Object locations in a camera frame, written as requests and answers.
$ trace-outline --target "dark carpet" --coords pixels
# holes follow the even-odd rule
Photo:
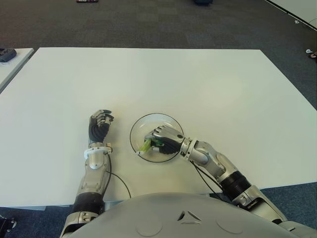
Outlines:
[[[264,0],[1,0],[0,46],[260,49],[317,108],[316,61],[305,54],[317,33]],[[263,192],[288,219],[317,228],[317,183]],[[8,238],[57,238],[68,212],[0,208],[18,220]]]

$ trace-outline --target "green object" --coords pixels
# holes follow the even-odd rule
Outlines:
[[[139,149],[139,152],[147,152],[151,147],[151,139],[147,139],[144,144],[141,146],[141,148]]]
[[[152,141],[155,143],[155,146],[163,146],[163,142],[161,142],[160,140],[156,140],[156,139],[152,139]]]

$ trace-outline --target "white desk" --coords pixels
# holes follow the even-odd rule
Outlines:
[[[98,109],[113,111],[113,171],[133,196],[208,191],[184,159],[134,154],[130,129],[154,112],[260,188],[317,178],[316,110],[261,51],[41,48],[0,94],[0,206],[72,204]],[[106,200],[125,198],[111,179]]]
[[[28,60],[32,48],[15,49],[16,57],[7,63],[0,63],[0,93]]]

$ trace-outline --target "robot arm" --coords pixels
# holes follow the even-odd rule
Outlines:
[[[90,117],[89,146],[84,152],[85,175],[81,180],[71,214],[66,222],[60,237],[68,237],[83,225],[92,221],[104,210],[103,197],[111,173],[107,173],[108,155],[111,145],[104,144],[104,139],[113,121],[111,111],[99,110]]]
[[[159,126],[145,138],[162,141],[164,146],[159,148],[162,153],[180,151],[187,160],[204,167],[234,205],[277,224],[287,221],[283,213],[255,185],[251,185],[227,157],[210,144],[185,138],[181,132],[166,125]],[[169,148],[167,152],[164,150],[165,146]]]

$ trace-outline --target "black cable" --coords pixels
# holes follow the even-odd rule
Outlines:
[[[130,190],[129,190],[129,188],[128,188],[128,186],[127,186],[127,184],[123,181],[123,179],[122,178],[120,178],[118,175],[116,175],[115,173],[111,173],[113,176],[116,176],[118,179],[120,179],[121,180],[121,182],[124,184],[124,186],[125,186],[125,188],[127,189],[127,191],[128,191],[128,193],[129,193],[129,197],[131,198],[131,193],[130,193]]]
[[[109,168],[110,168],[110,171],[108,172],[109,173],[109,177],[108,177],[108,181],[107,181],[107,184],[105,186],[105,191],[103,193],[103,196],[105,195],[105,192],[108,188],[108,185],[109,185],[109,182],[110,182],[110,179],[111,179],[111,175],[112,175],[112,164],[111,164],[111,158],[110,158],[110,155],[108,154],[108,159],[109,159]]]
[[[107,181],[107,184],[106,184],[106,187],[105,187],[105,192],[106,192],[106,189],[108,188],[108,185],[109,185],[109,182],[110,182],[110,179],[111,179],[111,175],[113,175],[113,176],[116,176],[118,179],[121,180],[121,182],[124,184],[125,188],[127,189],[128,193],[129,193],[129,197],[131,198],[131,193],[130,193],[130,190],[129,190],[127,184],[123,181],[122,178],[120,178],[118,175],[116,175],[115,173],[112,172],[111,158],[110,158],[110,155],[109,155],[109,154],[107,154],[107,155],[108,155],[108,158],[109,158],[109,168],[110,168],[110,171],[107,171],[107,173],[109,173],[109,178],[108,178],[108,181]]]
[[[204,179],[204,177],[202,176],[202,174],[199,172],[199,168],[194,164],[193,161],[191,161],[190,163],[192,163],[192,165],[195,167],[197,173],[199,174],[199,176],[202,178],[202,180],[205,182],[205,184],[207,185],[207,187],[221,200],[222,198],[209,186],[209,184],[206,182],[206,180]]]
[[[207,174],[205,171],[203,171],[201,168],[199,168],[197,165],[195,165],[195,163],[194,163],[193,161],[191,161],[190,163],[192,163],[193,166],[195,166],[195,168],[196,168],[197,170],[199,170],[199,171],[202,172],[204,175],[206,175],[211,181],[214,182],[214,184],[216,184],[216,185],[221,189],[221,191],[223,191],[223,189],[222,189],[222,187],[220,186],[220,184],[217,183],[217,181],[214,180],[209,174]]]

